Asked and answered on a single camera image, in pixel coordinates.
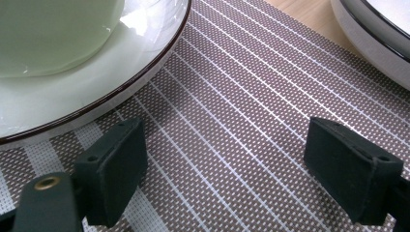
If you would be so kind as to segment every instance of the white bowl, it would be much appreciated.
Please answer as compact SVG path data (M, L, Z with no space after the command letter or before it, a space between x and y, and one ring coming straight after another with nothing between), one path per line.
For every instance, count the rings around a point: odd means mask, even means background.
M0 149L73 130L111 110L160 70L188 20L191 0L126 0L102 49L57 74L0 78Z
M0 78L81 64L103 46L123 9L124 0L0 1Z

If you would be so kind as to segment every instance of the gray placemat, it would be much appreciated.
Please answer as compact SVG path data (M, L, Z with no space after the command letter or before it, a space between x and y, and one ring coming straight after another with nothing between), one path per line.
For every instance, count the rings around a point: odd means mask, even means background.
M262 0L193 1L163 69L95 122L0 152L0 213L22 186L110 126L145 121L149 169L112 231L389 231L352 225L303 163L308 119L340 122L405 160L410 93ZM87 231L103 228L86 227Z

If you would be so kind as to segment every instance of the white ceramic dish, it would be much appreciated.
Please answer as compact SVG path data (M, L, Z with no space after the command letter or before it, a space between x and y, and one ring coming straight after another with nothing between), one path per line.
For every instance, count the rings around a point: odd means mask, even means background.
M0 79L0 149L85 125L140 89L172 53L191 0L126 0L102 49L80 66L48 76Z

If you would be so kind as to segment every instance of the white stripe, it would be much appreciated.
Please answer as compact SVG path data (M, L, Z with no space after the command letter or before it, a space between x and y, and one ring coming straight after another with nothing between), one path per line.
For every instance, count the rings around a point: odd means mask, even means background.
M229 205L223 200L223 198L220 196L218 191L214 189L211 183L208 182L208 180L202 175L201 171L198 170L198 168L190 161L190 159L187 157L187 155L181 150L181 148L175 143L175 141L169 136L169 134L165 131L165 129L158 123L158 121L154 118L154 116L148 111L148 109L145 107L145 105L142 104L142 102L134 96L136 102L144 109L144 111L150 116L150 118L153 120L153 122L156 124L156 126L161 130L161 132L165 135L165 137L172 143L172 145L178 150L178 152L182 155L182 157L187 161L187 163L192 167L192 169L198 174L198 176L202 179L202 181L208 186L208 188L214 193L214 195L220 200L220 203L229 211L229 213L241 224L242 227L244 227L247 231L249 231L248 227L244 225L242 220L238 218L238 216L235 214L235 212L229 207Z
M324 108L326 111L328 111L329 113L331 113L332 115L334 115L336 118L338 118L345 126L354 129L353 126L351 126L350 124L348 124L346 121L342 120L340 117L338 117L334 112L332 112L332 110L330 110L328 107L326 107L323 103L321 103L320 101L318 101L317 99L315 99L313 96L311 96L307 91L303 90L301 87L299 87L297 84L295 84L293 81L291 81L290 79L286 78L285 75L283 75L281 72L279 72L277 69L275 69L274 67L272 67L271 65L269 65L266 61L264 61L262 58L260 58L259 56L257 56L255 53L253 53L250 49L248 49L247 47L245 47L243 44L239 43L235 38L231 37L230 35L228 35L226 32L224 32L223 30L221 30L215 23L211 22L208 18L206 18L203 14L199 13L198 11L196 11L195 9L192 9L192 11L194 13L197 13L198 15L200 15L201 17L203 17L206 21L208 21L210 24L212 24L214 27L218 28L224 35L226 35L227 37L229 37L229 39L231 39L232 41L234 41L236 44L238 44L239 46L241 46L243 49L245 49L248 53L250 53L251 55L253 55L255 58L257 58L259 61L261 61L261 63L263 63L265 66L267 66L269 69L271 69L272 71L274 71L275 73L279 74L280 76L283 77L283 79L285 79L287 82L289 82L290 84L292 84L294 87L296 87L299 91L301 91L305 96L309 97L311 100L313 100L314 102L316 102L317 104L319 104L322 108ZM195 30L199 31L198 29L196 29L196 27L194 27L191 23L188 23L189 26L191 26L192 28L194 28ZM206 35L204 35L203 33L200 33L201 35L203 35L207 40L211 41L213 44L214 43L210 38L206 37ZM225 54L229 55L229 53L224 50L222 47L220 47L220 50L222 50ZM238 64L241 64L238 60L234 59L232 56L230 56L233 60L235 60L235 62L237 62ZM347 102L345 99L341 98L339 95L335 94L335 96L337 96L338 98L340 98L341 100L343 100L344 102L346 102L348 105L350 105L353 109L355 109L356 111L360 112L362 115L364 115L366 118L368 118L369 121L373 122L374 124L376 124L379 128L383 129L384 131L386 131L387 133L389 133L392 137L394 137L395 139L397 139L398 141L400 141L403 145L410 147L410 145L404 141L403 139L401 139L400 137L398 137L396 134L392 133L390 130L386 129L384 126L380 125L379 123L375 122L373 119L371 119L368 115L365 115L363 113L363 111L359 110L356 106L352 105L350 102Z
M323 224L323 220L319 219L295 194L292 190L290 190L287 185L276 176L275 173L273 173L235 134L233 134L229 128L226 127L209 109L199 100L197 99L185 86L182 85L182 83L177 80L177 82L184 88L184 90L190 94L190 96L207 112L208 115L210 115L232 138L235 139L236 142L238 142L241 147L247 151L247 153L258 163L259 166L263 168L264 171L269 173L271 177L273 177L277 183L279 183L283 189L292 196L293 199L295 199L301 206L304 208L316 221L318 221L321 226L323 226L326 230L329 230L329 228L326 227L325 224ZM181 116L181 118L184 119L184 121L192 128L193 131L207 144L207 146L220 158L220 160L223 161L223 163L231 170L232 173L237 176L237 178L241 181L241 183L246 186L251 193L256 197L256 199L267 209L273 216L276 218L277 216L275 215L274 212L265 204L265 202L259 198L259 195L254 192L250 186L246 183L245 180L242 179L242 177L235 172L235 170L226 162L224 161L224 158L219 155L219 152L200 134L200 132L188 121L188 119L169 101L169 99L155 86L154 83L150 82L154 88L162 95L163 98L172 106L172 108Z
M220 153L204 138L204 136L202 136L202 134L190 123L190 121L187 120L187 118L172 104L172 102L161 92L161 90L153 83L153 82L149 82L157 91L158 93L166 100L166 102L172 107L172 109L175 110L175 112L178 113L178 115L186 122L186 124L188 126L190 126L190 128L196 133L196 135L198 135L198 137L212 150L212 152L222 161L222 163L231 171L231 173L233 173L236 178L238 178L238 180L242 183L243 186L245 186L248 191L255 197L255 199L257 201L259 201L259 203L279 222L279 224L285 228L286 230L289 230L286 225L280 220L280 218L272 211L272 209L266 204L266 202L264 200L262 200L259 197L259 194L257 194L249 185L248 183L242 179L242 177L235 171L234 168L232 168L232 166L220 155ZM218 123L220 122L215 115L213 115L210 111L208 111L206 109L207 113L214 118ZM241 141L239 141L236 136L234 134L232 134L230 132L230 130L228 130L224 125L220 124L230 135L231 137L233 137L239 144L241 144L241 146L247 151L247 153L249 153L252 158L254 160L256 160L258 162L258 164L260 164L260 160L257 159L256 156L253 155L253 153L247 148L245 147L245 145L243 143L241 143ZM281 184L281 181L276 178L276 176L272 173L272 176L277 180L277 182L279 182Z
M89 123L73 132L84 150L90 148L91 145L103 136L103 132L95 122Z
M130 223L133 231L168 231L166 225L140 188L132 196L131 202L124 212L124 217Z
M305 143L305 140L302 138L302 136L300 134L298 134L295 130L293 130L291 128L291 126L287 125L283 120L281 120L279 118L278 115L275 114L274 111L272 111L268 106L266 106L262 101L260 101L259 99L257 99L253 94L251 94L247 89L245 89L244 86L242 86L238 81L236 81L234 78L232 78L228 73L226 73L221 67L219 67L217 64L215 64L214 61L212 61L209 57L207 57L201 50L199 50L195 45L193 45L191 42L187 41L187 39L185 39L184 37L182 38L183 41L185 41L188 45L190 45L193 49L195 49L203 58L205 58L208 62L210 62L213 66L215 66L221 73L223 73L226 77L228 77L228 79L230 79L232 82L234 82L241 90L243 90L248 96L250 96L255 102L258 103L258 105L262 106L266 111L268 111L269 114L271 114L272 116L274 116L281 124L283 124L288 130L290 130L293 134L295 134L299 140L301 140L302 142ZM174 54L179 57L181 60L182 57L174 52ZM292 104L291 102L289 102L287 99L282 98L287 104L291 105L294 109L296 109L298 112L300 112L303 116L305 116L305 118L309 119L309 117L302 112L301 110L299 110L294 104Z
M262 24L260 24L259 22L257 22L256 20L254 20L252 17L242 13L241 11L239 11L237 8L233 7L232 5L230 5L229 3L223 1L226 5L230 6L231 8L235 9L238 13L242 14L243 16L247 17L249 20L253 21L254 23L256 23L258 26L262 27L265 31L269 32L271 35L277 37L278 39L280 39L281 41L283 41L284 43L288 44L289 46L291 46L294 50L298 51L299 53L301 53L302 55L304 55L306 58L308 58L310 61L312 61L313 63L315 63L316 65L318 65L320 68L322 68L323 70L325 70L326 72L330 73L333 76L336 76L340 81L342 81L344 84L348 85L350 88L354 89L356 92L364 95L367 99L371 100L372 102L374 102L375 104L379 105L380 107L382 107L384 110L388 111L389 113L393 114L398 120L400 120L401 122L403 122L404 124L410 125L409 122L407 122L404 118L401 118L400 116L398 116L396 113L393 113L391 109L387 108L385 105L381 104L379 101L374 100L372 97L370 97L366 92L362 92L360 91L358 88L356 88L355 86L353 86L352 84L350 84L348 81L346 81L345 79L343 79L342 77L340 77L338 74L334 73L333 71L331 71L330 69L328 69L327 67L323 66L322 64L320 64L319 62L317 62L316 60L312 59L310 56L308 56L307 54L305 54L303 51L299 50L297 47L295 47L293 44L289 43L287 40L284 40L283 38L279 37L277 34L273 33L272 31L270 31L268 28L266 28L265 26L263 26ZM315 79L311 74L308 74L306 71L304 71L302 68L298 67L298 65L294 64L292 61L290 61L289 59L287 59L286 57L282 56L279 52L277 52L274 48L270 47L269 45L265 44L264 42L262 42L259 38L257 38L257 36L253 35L251 32L249 32L248 30L246 30L245 28L243 28L241 25L239 25L238 23L236 23L235 21L233 21L232 19L230 19L229 17L227 17L225 14L223 14L222 12L218 11L217 9L215 9L214 7L212 7L211 5L209 5L208 3L204 2L207 6L209 6L210 8L212 8L214 11L218 12L220 15L222 15L223 17L225 17L227 20L229 20L231 23L233 23L234 25L236 25L237 27L239 27L242 31L246 32L247 34L249 34L250 36L252 36L254 39L256 39L258 42L260 42L261 44L265 45L266 47L268 47L270 50L272 50L275 54L279 55L282 59L286 60L289 64L291 64L292 66L296 67L298 70L302 71L304 74L306 74L308 77L310 77L311 79L313 79L315 82L319 83L320 85L322 85L324 88L326 88L327 90L329 90L332 94L338 96L338 94L336 94L333 90L329 89L327 86L325 86L322 82L318 81L317 79Z
M269 19L271 19L272 21L274 21L275 23L279 24L280 26L286 28L288 31L292 32L294 35L298 36L299 38L301 38L302 40L306 41L307 43L313 45L314 47L316 47L317 49L321 50L323 53L325 53L326 55L330 56L331 58L335 59L336 61L340 62L343 66L345 66L346 68L350 69L351 71L353 71L354 73L357 73L358 75L360 75L361 77L363 77L364 79L366 79L367 81L369 81L371 84L373 84L374 86L377 86L378 88L384 90L385 92L389 93L391 96L395 97L396 99L398 99L399 101L410 105L409 102L405 101L404 99L402 99L401 97L399 97L398 95L396 95L394 92L387 90L385 87L381 86L380 84L374 82L373 80L371 80L370 78L368 78L368 76L364 75L363 73L357 71L356 69L354 69L353 67L349 66L347 63L344 63L343 61L341 61L339 58L337 58L335 55L333 55L332 53L326 51L325 49L323 49L321 46L313 43L312 41L308 40L307 38L305 38L303 35L298 34L297 32L295 32L292 28L284 25L282 22L278 21L277 19L275 19L274 17L270 16L269 14L263 12L262 10L258 9L257 7L253 6L251 3L249 3L246 0L243 0L243 2L245 2L246 4L250 5L252 8L256 9L257 11L259 11L260 13L262 13L263 15L267 16Z
M64 172L63 164L49 140L25 146L24 150L36 176L43 176L51 172Z
M234 82L240 89L242 89L246 94L248 94L254 101L256 101L260 106L262 106L265 110L267 110L271 115L273 115L281 124L283 124L288 130L290 130L293 134L295 134L299 140L303 142L303 144L306 144L306 141L302 138L302 136L298 133L296 133L289 125L287 125L284 121L282 121L279 116L277 116L272 110L270 110L263 102L259 101L254 95L252 95L248 90L246 90L239 82L237 82L234 78L232 78L228 73L226 73L221 67L219 67L214 61L212 61L208 56L206 56L201 50L199 50L195 45L193 45L191 42L187 41L187 39L182 38L184 42L186 42L189 46L191 46L196 52L198 52L204 59L206 59L210 64L212 64L215 68L217 68L221 73L223 73L228 79L230 79L232 82ZM258 131L260 131L269 141L271 141L272 144L274 144L279 150L281 150L285 155L287 155L279 145L272 140L271 137L269 137L262 129L260 129L257 125L254 124L247 116L245 116L244 113L240 111L239 108L237 108L235 105L233 105L224 95L220 93L211 83L209 83L208 80L206 80L205 77L203 77L196 69L193 68L192 65L190 65L186 60L182 58L181 55L179 55L176 51L174 51L174 54L184 62L196 75L201 77L209 86L211 86L212 89L214 89L221 97L223 97L233 108L235 108L241 115L243 115L244 118L246 118Z
M199 222L199 226L202 227L205 231L210 231L210 229L205 225L205 221L203 221L200 217L199 214L196 213L194 210L193 206L190 205L188 200L184 197L184 194L178 190L178 188L174 185L174 183L169 179L169 177L166 175L166 173L163 171L162 167L158 164L156 160L151 156L150 153L148 154L148 158L153 162L153 164L156 166L156 168L159 170L159 172L162 174L163 178L169 183L169 185L172 187L172 189L177 193L178 197L181 198L182 202L184 205L188 208L190 213L193 215L193 217Z
M7 213L15 208L12 196L10 195L9 188L7 187L6 180L4 179L3 172L0 169L0 215Z

